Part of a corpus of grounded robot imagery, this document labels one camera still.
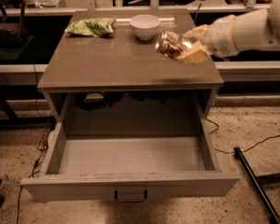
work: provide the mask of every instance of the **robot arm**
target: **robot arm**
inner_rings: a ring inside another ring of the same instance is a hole
[[[220,58],[250,49],[280,50],[280,0],[273,0],[269,10],[259,9],[240,16],[223,17],[184,36],[200,40]]]

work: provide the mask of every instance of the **white bowl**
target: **white bowl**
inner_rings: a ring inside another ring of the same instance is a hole
[[[153,15],[137,15],[130,19],[130,25],[139,39],[149,40],[157,33],[160,19]]]

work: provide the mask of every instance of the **crumpled green bag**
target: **crumpled green bag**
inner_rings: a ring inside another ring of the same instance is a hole
[[[115,21],[109,18],[74,21],[65,29],[65,32],[72,35],[104,36],[113,33],[112,25]]]

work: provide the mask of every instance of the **cable on floor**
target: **cable on floor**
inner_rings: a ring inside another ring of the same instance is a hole
[[[38,84],[38,77],[37,77],[37,72],[36,72],[36,68],[35,68],[35,64],[33,64],[33,67],[34,67],[34,70],[35,70],[35,83],[36,83],[36,86]],[[42,115],[39,113],[39,110],[38,110],[38,99],[37,99],[37,95],[38,93],[36,92],[35,94],[35,110],[38,114],[39,117],[42,117]]]
[[[44,131],[43,131],[41,138],[39,140],[39,143],[38,143],[38,150],[40,151],[40,153],[39,153],[38,158],[35,160],[35,164],[32,169],[32,172],[31,172],[32,177],[34,177],[35,168],[38,166],[43,152],[48,149],[48,137],[49,137],[49,132],[51,131],[51,123],[49,122],[50,118],[51,118],[51,115],[49,116],[47,123],[45,124]]]
[[[265,139],[263,139],[262,141],[257,142],[254,146],[249,147],[249,148],[247,148],[247,149],[243,150],[242,152],[243,152],[243,153],[244,153],[244,152],[247,152],[247,151],[249,151],[249,150],[253,149],[254,147],[256,147],[256,146],[258,146],[258,145],[260,145],[260,144],[264,143],[265,141],[267,141],[267,140],[269,140],[269,139],[279,138],[279,137],[280,137],[280,134],[275,135],[275,136],[266,137],[266,138],[265,138]],[[225,153],[225,154],[233,154],[233,153],[234,153],[234,151],[227,152],[227,151],[223,151],[223,150],[216,149],[216,148],[215,148],[215,151],[217,151],[217,152],[221,152],[221,153]]]
[[[32,176],[38,174],[39,172],[40,171],[36,171],[28,177],[32,177]],[[19,224],[19,218],[20,218],[21,192],[22,192],[22,186],[20,186],[20,192],[19,192],[19,195],[18,195],[17,224]]]
[[[215,131],[217,131],[217,130],[219,129],[219,125],[218,125],[217,123],[213,122],[213,121],[210,120],[210,119],[207,119],[207,121],[209,121],[209,122],[211,122],[211,123],[213,123],[213,124],[216,125],[216,128],[215,128],[213,131],[211,131],[210,133],[213,133],[213,132],[215,132]],[[269,140],[269,139],[274,139],[274,138],[279,138],[279,137],[280,137],[280,134],[275,135],[275,136],[266,137],[266,138],[263,139],[262,141],[257,142],[254,146],[249,147],[249,148],[243,150],[242,152],[243,152],[243,153],[244,153],[244,152],[247,152],[247,151],[253,149],[254,147],[256,147],[256,146],[258,146],[258,145],[264,143],[265,141],[267,141],[267,140]],[[220,150],[220,149],[217,149],[217,148],[215,148],[215,151],[220,152],[220,153],[224,153],[224,154],[233,154],[233,153],[234,153],[234,151],[224,151],[224,150]]]

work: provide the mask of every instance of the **speckled floor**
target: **speckled floor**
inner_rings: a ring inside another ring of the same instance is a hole
[[[12,104],[19,116],[34,114],[35,104]],[[280,134],[280,96],[219,96],[209,119],[219,125],[212,133],[217,149],[246,149],[269,136]],[[39,113],[47,115],[45,105]],[[209,122],[209,130],[216,126]],[[21,181],[30,175],[39,156],[38,144],[43,129],[0,130],[0,174]],[[271,138],[245,153],[257,175],[280,172],[280,137]],[[21,194],[19,223],[269,223],[267,211],[252,188],[243,167],[232,154],[217,152],[223,172],[236,172],[240,181],[219,198],[180,198],[150,200],[143,203],[101,201],[38,203],[24,189]],[[280,184],[264,187],[280,215]],[[0,223],[17,223],[20,188],[5,185],[6,197],[0,208]]]

